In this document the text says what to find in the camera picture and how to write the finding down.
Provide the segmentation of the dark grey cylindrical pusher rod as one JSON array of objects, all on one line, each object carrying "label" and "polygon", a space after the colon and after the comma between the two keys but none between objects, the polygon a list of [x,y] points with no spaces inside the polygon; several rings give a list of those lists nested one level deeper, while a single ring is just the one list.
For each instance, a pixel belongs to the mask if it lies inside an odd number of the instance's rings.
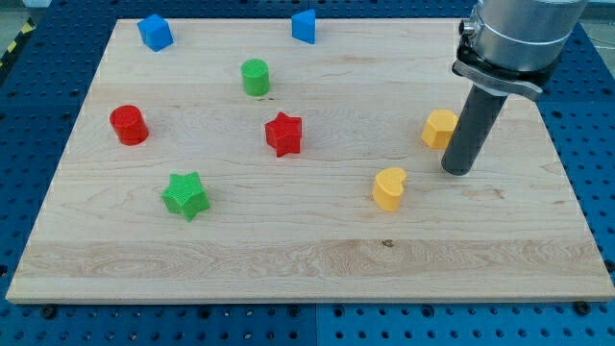
[{"label": "dark grey cylindrical pusher rod", "polygon": [[441,160],[445,171],[463,176],[472,169],[506,99],[472,86]]}]

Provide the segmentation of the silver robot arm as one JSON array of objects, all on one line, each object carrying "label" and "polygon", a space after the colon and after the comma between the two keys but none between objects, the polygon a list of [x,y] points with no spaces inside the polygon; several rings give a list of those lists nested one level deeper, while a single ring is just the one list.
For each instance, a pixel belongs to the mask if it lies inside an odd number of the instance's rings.
[{"label": "silver robot arm", "polygon": [[441,160],[467,174],[511,94],[535,101],[551,79],[586,0],[479,0],[460,21],[452,70],[473,85]]}]

